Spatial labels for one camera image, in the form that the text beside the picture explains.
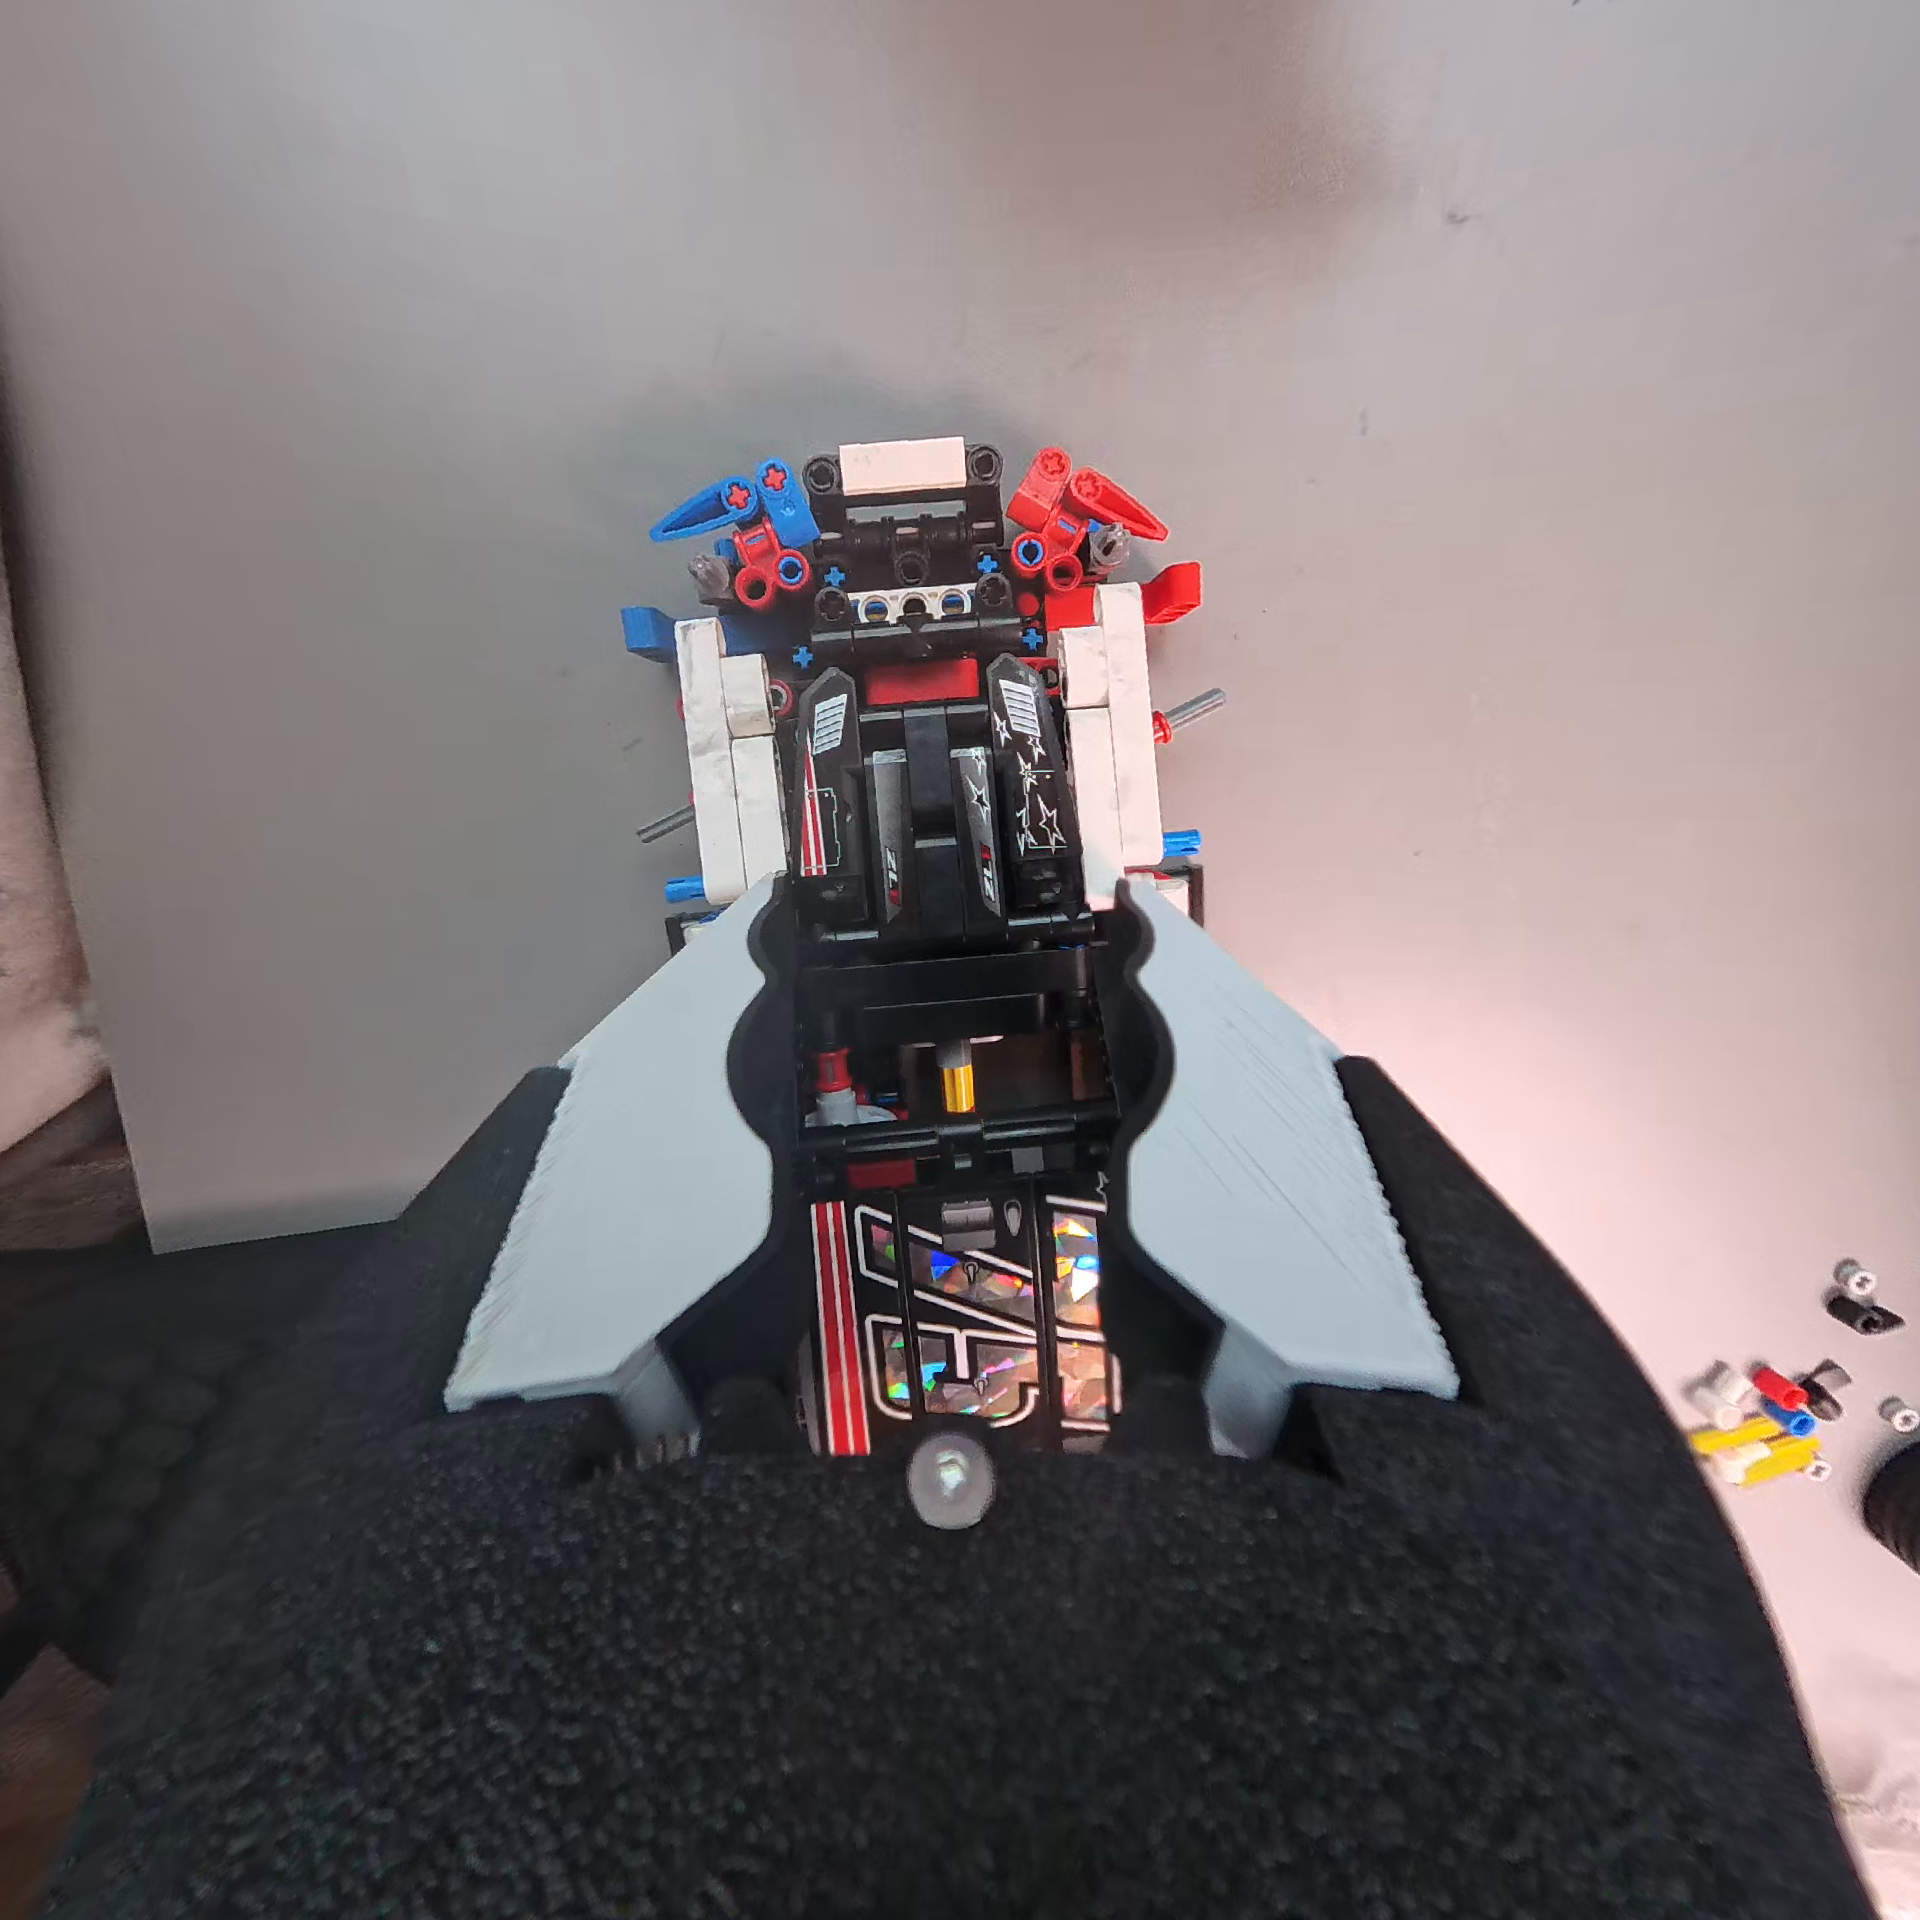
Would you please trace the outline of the toy brick race car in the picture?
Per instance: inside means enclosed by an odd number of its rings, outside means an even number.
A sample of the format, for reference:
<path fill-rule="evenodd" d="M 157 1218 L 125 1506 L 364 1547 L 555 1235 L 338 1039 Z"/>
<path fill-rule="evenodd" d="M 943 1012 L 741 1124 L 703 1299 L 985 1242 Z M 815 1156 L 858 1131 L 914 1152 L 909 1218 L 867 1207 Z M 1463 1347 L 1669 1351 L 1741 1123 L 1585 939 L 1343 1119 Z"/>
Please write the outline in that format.
<path fill-rule="evenodd" d="M 793 1098 L 812 1331 L 807 1440 L 872 1455 L 914 1424 L 1101 1452 L 1122 1369 L 1101 1327 L 1121 1096 L 1098 958 L 1115 878 L 1203 896 L 1159 756 L 1221 702 L 1162 712 L 1147 638 L 1203 570 L 1131 582 L 1159 514 L 1060 447 L 1013 480 L 969 440 L 844 443 L 697 488 L 703 610 L 627 609 L 674 658 L 700 876 L 671 943 L 783 880 L 776 1090 Z"/>

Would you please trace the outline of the dark quilted cloth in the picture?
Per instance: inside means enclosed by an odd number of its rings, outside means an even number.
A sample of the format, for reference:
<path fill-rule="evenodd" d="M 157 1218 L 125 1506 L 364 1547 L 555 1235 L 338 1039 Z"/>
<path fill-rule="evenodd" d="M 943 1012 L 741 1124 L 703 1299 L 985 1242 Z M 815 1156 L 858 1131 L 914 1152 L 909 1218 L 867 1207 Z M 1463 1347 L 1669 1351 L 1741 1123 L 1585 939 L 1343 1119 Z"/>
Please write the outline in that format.
<path fill-rule="evenodd" d="M 4 1690 L 45 1648 L 113 1680 L 211 1440 L 376 1235 L 4 1257 Z"/>

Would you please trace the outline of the grey desk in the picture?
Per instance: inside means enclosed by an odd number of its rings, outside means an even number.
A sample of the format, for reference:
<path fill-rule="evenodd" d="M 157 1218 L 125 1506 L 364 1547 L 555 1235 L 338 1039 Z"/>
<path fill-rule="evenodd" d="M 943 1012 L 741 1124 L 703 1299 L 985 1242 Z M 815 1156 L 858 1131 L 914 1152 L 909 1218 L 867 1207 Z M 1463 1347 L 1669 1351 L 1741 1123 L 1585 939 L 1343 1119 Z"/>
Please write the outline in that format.
<path fill-rule="evenodd" d="M 1673 1399 L 1915 1308 L 1915 6 L 4 6 L 8 570 L 154 1228 L 663 955 L 618 609 L 767 454 L 1207 567 L 1207 923 Z"/>

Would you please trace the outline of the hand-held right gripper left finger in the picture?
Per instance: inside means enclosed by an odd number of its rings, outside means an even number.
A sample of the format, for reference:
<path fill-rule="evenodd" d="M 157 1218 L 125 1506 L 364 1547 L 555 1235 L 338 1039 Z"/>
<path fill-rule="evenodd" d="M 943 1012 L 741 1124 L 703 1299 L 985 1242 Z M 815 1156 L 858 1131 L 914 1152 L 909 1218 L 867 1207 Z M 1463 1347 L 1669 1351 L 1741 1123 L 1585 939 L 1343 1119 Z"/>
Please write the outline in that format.
<path fill-rule="evenodd" d="M 563 1058 L 447 1410 L 602 1396 L 640 1443 L 696 1428 L 668 1339 L 769 1242 L 792 1146 L 786 908 L 760 880 Z"/>

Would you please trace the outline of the cluster of small brick pieces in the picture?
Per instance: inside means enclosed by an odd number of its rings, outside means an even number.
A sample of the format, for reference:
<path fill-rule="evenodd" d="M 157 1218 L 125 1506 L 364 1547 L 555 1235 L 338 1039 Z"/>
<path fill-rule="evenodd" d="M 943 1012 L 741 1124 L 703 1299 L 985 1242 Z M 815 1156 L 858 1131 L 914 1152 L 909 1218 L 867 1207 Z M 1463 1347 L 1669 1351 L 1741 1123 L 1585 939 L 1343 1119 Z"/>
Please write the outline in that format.
<path fill-rule="evenodd" d="M 1728 1486 L 1826 1481 L 1833 1463 L 1823 1438 L 1839 1424 L 1840 1390 L 1850 1383 L 1828 1362 L 1791 1377 L 1762 1361 L 1746 1367 L 1717 1361 L 1687 1386 L 1687 1403 L 1698 1417 L 1687 1440 Z"/>

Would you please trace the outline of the small black toy tyre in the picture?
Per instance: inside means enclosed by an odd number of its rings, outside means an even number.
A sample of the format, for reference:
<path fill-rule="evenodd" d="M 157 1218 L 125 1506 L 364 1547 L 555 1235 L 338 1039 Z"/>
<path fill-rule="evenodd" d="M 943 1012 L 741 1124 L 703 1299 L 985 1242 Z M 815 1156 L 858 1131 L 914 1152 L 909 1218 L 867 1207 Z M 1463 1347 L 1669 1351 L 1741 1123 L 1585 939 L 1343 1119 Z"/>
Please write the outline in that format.
<path fill-rule="evenodd" d="M 1920 1446 L 1917 1435 L 1890 1452 L 1864 1486 L 1861 1519 L 1865 1532 L 1920 1570 Z"/>

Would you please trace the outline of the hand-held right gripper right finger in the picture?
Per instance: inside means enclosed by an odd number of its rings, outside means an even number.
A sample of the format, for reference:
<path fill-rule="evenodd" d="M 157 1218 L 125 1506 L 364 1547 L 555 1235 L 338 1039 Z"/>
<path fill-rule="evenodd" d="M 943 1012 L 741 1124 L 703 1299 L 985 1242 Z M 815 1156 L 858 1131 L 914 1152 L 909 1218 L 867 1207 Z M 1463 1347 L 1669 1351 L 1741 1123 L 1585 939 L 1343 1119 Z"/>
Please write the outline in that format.
<path fill-rule="evenodd" d="M 1296 1386 L 1420 1390 L 1458 1375 L 1337 1081 L 1337 1047 L 1147 880 L 1136 975 L 1168 1090 L 1125 1152 L 1140 1254 L 1221 1324 L 1203 1377 L 1213 1450 L 1268 1455 Z"/>

